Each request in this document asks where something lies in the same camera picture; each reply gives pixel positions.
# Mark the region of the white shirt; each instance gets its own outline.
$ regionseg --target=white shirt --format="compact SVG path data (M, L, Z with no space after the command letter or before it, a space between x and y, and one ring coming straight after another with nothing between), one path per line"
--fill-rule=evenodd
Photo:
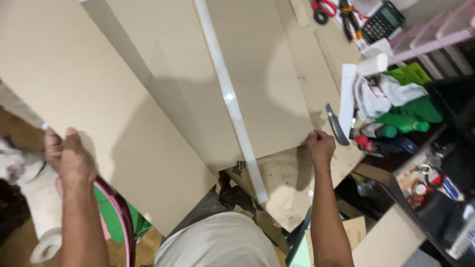
M278 267L272 243L251 218L223 212L171 236L154 267Z

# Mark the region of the green bottle cap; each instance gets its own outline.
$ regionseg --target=green bottle cap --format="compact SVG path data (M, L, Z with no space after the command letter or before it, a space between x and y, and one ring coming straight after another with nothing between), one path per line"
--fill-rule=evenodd
M427 132L430 128L430 125L428 123L414 123L414 129L421 131L421 132Z
M398 131L393 126L385 126L382 130L382 133L384 137L393 138L398 134Z

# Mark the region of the calculator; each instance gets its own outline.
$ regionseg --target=calculator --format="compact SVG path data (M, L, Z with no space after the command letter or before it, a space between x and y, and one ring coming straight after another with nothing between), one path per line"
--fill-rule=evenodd
M363 39L367 44L389 37L397 27L404 23L404 16L391 1L383 1L382 3L381 8L361 29Z

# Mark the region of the hand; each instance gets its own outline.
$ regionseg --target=hand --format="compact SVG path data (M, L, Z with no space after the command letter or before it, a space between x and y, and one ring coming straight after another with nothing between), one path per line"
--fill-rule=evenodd
M308 134L307 148L315 166L321 164L330 166L335 147L335 138L324 131L314 130Z
M45 132L45 157L58 172L64 191L94 184L97 171L84 150L76 129L67 128L63 141L48 128Z

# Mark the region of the person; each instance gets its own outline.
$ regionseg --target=person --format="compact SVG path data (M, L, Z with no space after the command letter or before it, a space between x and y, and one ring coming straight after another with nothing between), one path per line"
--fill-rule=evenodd
M352 267L350 244L336 206L330 175L335 140L314 130L307 140L315 169L311 238L317 267ZM93 184L94 163L74 128L62 140L45 133L45 158L58 172L63 186L62 267L108 267ZM249 217L235 212L214 215L177 229L162 244L154 267L278 267L273 246Z

